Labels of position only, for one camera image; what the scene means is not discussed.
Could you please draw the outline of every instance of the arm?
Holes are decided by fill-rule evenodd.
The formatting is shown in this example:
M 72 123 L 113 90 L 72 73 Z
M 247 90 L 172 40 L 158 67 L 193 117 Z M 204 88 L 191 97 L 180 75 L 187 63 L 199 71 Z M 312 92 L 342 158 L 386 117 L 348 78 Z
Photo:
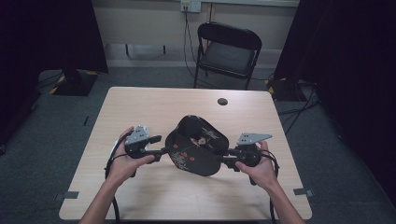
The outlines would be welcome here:
M 260 142 L 260 149 L 268 150 L 265 141 Z M 274 165 L 270 159 L 262 157 L 260 163 L 255 167 L 248 167 L 240 161 L 235 165 L 241 172 L 249 175 L 258 186 L 267 191 L 281 223 L 305 223 L 277 181 Z
M 126 130 L 121 136 L 130 132 L 134 127 Z M 114 157 L 125 154 L 125 140 L 116 149 Z M 154 156 L 132 159 L 128 155 L 120 156 L 113 161 L 110 173 L 97 192 L 84 216 L 79 223 L 104 223 L 108 208 L 110 207 L 117 189 L 141 165 L 154 160 Z

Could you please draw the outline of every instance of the chair seat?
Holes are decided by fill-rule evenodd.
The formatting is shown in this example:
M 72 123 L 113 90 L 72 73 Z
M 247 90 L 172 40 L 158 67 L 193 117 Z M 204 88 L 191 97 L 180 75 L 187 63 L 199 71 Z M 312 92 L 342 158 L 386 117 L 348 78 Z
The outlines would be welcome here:
M 237 77 L 244 77 L 250 74 L 254 53 L 254 50 L 211 42 L 201 59 L 201 65 L 213 68 L 211 70 L 224 70 L 235 73 Z

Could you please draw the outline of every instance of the black backdrop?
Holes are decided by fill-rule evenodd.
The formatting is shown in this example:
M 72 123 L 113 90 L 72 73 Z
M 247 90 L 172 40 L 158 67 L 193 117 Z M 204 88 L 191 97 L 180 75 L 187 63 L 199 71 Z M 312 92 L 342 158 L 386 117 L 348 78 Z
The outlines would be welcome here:
M 343 140 L 396 204 L 396 2 L 301 0 L 275 79 L 318 83 Z
M 108 73 L 91 0 L 0 3 L 0 144 L 37 97 L 42 71 L 71 64 Z

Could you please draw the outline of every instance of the wall outlet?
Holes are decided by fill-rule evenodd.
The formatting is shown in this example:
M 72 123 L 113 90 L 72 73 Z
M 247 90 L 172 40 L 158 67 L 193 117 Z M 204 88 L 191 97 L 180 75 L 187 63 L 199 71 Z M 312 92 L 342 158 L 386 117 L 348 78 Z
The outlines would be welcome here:
M 180 1 L 180 11 L 201 12 L 200 1 Z

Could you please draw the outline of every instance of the black controller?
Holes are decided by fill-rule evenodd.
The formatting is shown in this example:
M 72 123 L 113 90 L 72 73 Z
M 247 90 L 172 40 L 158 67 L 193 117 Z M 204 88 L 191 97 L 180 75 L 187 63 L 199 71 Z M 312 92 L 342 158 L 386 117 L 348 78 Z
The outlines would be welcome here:
M 228 149 L 224 155 L 218 156 L 218 160 L 235 172 L 240 172 L 235 165 L 237 161 L 241 161 L 247 166 L 254 167 L 258 165 L 262 159 L 262 154 L 257 149 L 256 143 L 271 137 L 271 134 L 242 133 L 237 142 L 237 146 Z M 256 185 L 251 177 L 249 177 L 249 179 L 251 185 Z
M 168 153 L 167 147 L 163 147 L 161 150 L 147 150 L 147 144 L 160 142 L 161 138 L 162 137 L 160 135 L 149 137 L 149 131 L 146 126 L 139 125 L 125 141 L 125 152 L 134 159 L 154 155 L 154 160 L 149 163 L 160 161 L 161 155 Z

